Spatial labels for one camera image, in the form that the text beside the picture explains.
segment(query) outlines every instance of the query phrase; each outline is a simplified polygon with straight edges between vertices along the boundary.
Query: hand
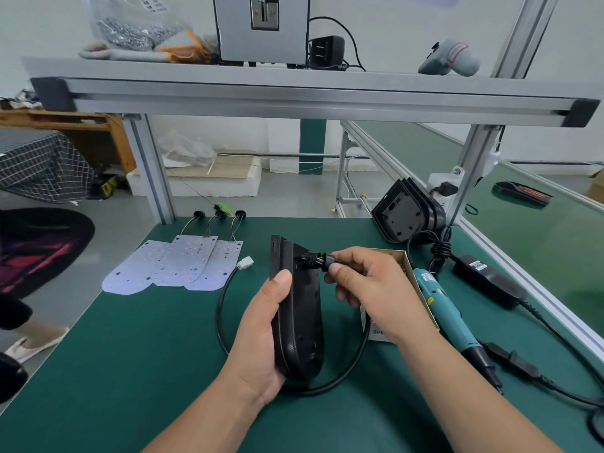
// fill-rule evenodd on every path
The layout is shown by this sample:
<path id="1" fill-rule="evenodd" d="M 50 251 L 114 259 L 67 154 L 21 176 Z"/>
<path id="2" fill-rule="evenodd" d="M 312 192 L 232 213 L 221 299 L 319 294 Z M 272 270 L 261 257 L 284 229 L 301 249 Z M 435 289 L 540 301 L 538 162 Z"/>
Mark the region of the hand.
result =
<path id="1" fill-rule="evenodd" d="M 436 332 L 409 279 L 389 254 L 353 247 L 332 255 L 350 267 L 334 263 L 325 281 L 336 282 L 336 298 L 362 305 L 372 320 L 401 345 L 407 338 Z"/>
<path id="2" fill-rule="evenodd" d="M 292 274 L 280 271 L 267 280 L 245 310 L 235 342 L 220 378 L 241 385 L 262 406 L 272 401 L 285 378 L 275 368 L 275 347 L 271 321 L 288 295 Z"/>

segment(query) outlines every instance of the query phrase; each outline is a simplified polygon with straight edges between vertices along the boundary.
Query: checkered cloth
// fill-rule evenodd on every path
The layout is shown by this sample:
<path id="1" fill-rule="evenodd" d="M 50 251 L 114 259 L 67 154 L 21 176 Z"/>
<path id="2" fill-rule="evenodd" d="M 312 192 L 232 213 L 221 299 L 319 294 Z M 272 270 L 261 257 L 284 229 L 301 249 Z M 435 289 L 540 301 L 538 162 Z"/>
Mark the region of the checkered cloth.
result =
<path id="1" fill-rule="evenodd" d="M 0 189 L 54 204 L 90 197 L 94 172 L 54 130 L 0 129 Z"/>

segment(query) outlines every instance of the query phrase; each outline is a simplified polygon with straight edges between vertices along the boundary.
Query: metal slot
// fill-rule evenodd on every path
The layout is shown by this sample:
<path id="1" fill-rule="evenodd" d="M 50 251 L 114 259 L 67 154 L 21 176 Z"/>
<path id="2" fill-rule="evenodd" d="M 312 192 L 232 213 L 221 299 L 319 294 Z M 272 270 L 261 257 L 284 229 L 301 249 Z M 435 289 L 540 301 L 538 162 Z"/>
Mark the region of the metal slot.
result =
<path id="1" fill-rule="evenodd" d="M 279 0 L 249 0 L 253 30 L 279 30 Z"/>

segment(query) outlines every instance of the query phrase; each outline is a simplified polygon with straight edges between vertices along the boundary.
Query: teal electric screwdriver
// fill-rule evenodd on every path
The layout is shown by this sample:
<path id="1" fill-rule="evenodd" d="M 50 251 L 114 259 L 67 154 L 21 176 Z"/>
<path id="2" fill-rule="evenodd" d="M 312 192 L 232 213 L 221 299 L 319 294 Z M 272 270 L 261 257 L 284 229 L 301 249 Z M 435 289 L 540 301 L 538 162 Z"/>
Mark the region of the teal electric screwdriver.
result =
<path id="1" fill-rule="evenodd" d="M 486 350 L 472 335 L 470 329 L 461 318 L 461 313 L 455 307 L 449 296 L 434 276 L 424 269 L 413 269 L 413 274 L 422 290 L 426 303 L 445 333 L 450 344 L 478 370 L 485 380 L 503 394 L 503 384 L 495 373 L 495 364 L 487 355 Z"/>

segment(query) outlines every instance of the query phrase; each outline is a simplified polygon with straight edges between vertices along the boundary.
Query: green pillar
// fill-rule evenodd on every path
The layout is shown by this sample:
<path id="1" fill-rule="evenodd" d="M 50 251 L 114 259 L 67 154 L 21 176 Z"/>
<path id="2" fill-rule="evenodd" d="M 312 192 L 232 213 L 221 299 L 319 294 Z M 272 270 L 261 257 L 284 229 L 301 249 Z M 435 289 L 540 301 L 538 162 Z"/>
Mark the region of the green pillar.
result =
<path id="1" fill-rule="evenodd" d="M 302 119 L 300 120 L 300 152 L 309 154 L 322 154 L 325 152 L 325 127 L 327 121 L 324 119 Z M 301 174 L 323 174 L 322 164 L 311 162 L 322 162 L 322 157 L 304 157 L 299 160 L 299 172 Z"/>

